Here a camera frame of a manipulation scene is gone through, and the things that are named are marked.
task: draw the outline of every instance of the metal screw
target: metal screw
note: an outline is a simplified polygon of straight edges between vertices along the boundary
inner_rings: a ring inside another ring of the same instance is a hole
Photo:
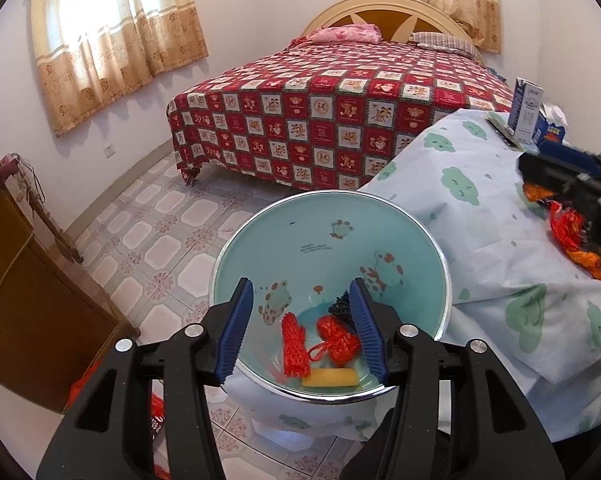
[[[126,352],[130,348],[132,348],[133,343],[131,339],[121,339],[116,343],[116,349],[119,352]]]
[[[484,354],[487,352],[487,343],[484,341],[480,341],[480,339],[474,339],[470,344],[469,348],[471,348],[474,352],[478,354]]]
[[[202,325],[193,324],[184,329],[184,335],[187,337],[199,337],[204,331],[205,329],[202,327]]]
[[[418,327],[414,325],[402,325],[400,333],[405,337],[416,337],[418,335]]]

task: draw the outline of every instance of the milk carton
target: milk carton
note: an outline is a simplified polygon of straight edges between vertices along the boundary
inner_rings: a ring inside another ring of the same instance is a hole
[[[543,104],[538,113],[538,122],[532,140],[538,145],[544,140],[562,143],[567,133],[567,119],[557,107]]]
[[[542,104],[544,92],[539,86],[530,81],[516,79],[516,89],[513,92],[513,103],[507,124],[513,130],[513,138],[518,142],[531,144],[538,122],[538,110]]]

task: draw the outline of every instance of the light blue bowl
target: light blue bowl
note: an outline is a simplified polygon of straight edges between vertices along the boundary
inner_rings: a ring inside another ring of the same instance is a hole
[[[286,397],[321,404],[369,399],[388,390],[362,356],[347,366],[359,386],[305,388],[282,374],[280,321],[293,312],[306,328],[306,348],[321,339],[315,321],[362,277],[376,301],[394,307],[404,323],[439,339],[451,311],[445,257],[425,227],[379,197],[343,190],[290,196],[253,216],[226,243],[212,274],[211,304],[228,301],[246,276],[254,310],[236,366],[250,379]],[[330,367],[325,356],[318,367]]]

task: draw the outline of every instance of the wooden dresser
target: wooden dresser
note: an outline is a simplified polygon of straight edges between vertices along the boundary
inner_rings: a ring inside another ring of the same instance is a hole
[[[45,215],[33,193],[7,179],[0,190],[0,383],[62,412],[71,384],[138,331],[71,261],[80,259],[72,242]]]

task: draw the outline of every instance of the headboard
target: headboard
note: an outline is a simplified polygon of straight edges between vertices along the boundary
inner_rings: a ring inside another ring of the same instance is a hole
[[[442,32],[471,43],[458,23],[419,0],[343,0],[315,17],[302,35],[352,23],[374,23],[386,41],[407,43],[412,32]]]

